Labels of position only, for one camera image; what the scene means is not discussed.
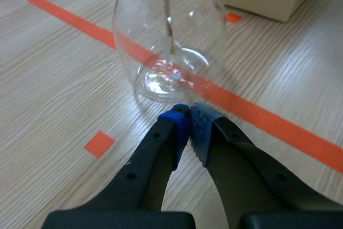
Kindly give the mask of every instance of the clear glass cup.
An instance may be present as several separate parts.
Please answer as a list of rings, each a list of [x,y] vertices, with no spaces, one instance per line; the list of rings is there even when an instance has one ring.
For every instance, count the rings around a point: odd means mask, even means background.
[[[219,0],[117,0],[113,33],[136,97],[200,99],[220,71],[225,24]]]

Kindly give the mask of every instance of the screw hole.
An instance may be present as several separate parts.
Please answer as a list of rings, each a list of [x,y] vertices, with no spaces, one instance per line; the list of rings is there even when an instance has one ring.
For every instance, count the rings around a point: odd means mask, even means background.
[[[128,178],[129,180],[134,180],[136,177],[137,176],[134,173],[128,173],[127,176],[126,176],[126,178]]]
[[[278,180],[285,182],[287,181],[287,177],[284,174],[278,174],[277,175]]]

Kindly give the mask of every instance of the blue gripper pad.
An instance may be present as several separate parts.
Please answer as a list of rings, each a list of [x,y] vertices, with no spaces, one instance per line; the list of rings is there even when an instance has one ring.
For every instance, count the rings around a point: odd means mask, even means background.
[[[201,104],[200,102],[196,102],[191,106],[190,114],[191,146],[199,160],[203,163],[203,167],[206,167],[208,149],[210,147],[212,122],[224,115],[214,108],[206,104]]]

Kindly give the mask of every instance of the wooden table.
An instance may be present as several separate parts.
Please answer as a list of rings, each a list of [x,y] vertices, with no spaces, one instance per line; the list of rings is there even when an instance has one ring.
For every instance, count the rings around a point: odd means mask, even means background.
[[[116,50],[27,1],[1,0],[5,229],[39,228],[49,212],[92,198],[163,111],[155,104],[140,114]],[[48,1],[111,30],[115,0]],[[236,12],[244,18],[227,28],[231,73],[221,86],[343,147],[342,0],[306,0],[285,24]],[[229,116],[304,182],[343,203],[342,174]],[[99,130],[115,144],[97,159],[83,147]],[[197,228],[227,228],[214,183],[189,146],[163,209],[191,212]]]

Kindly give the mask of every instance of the upside-down glass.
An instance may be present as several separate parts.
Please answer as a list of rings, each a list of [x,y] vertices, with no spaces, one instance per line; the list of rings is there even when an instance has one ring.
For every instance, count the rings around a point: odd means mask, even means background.
[[[117,0],[113,33],[134,91],[164,103],[201,98],[219,71],[225,22],[218,0]]]

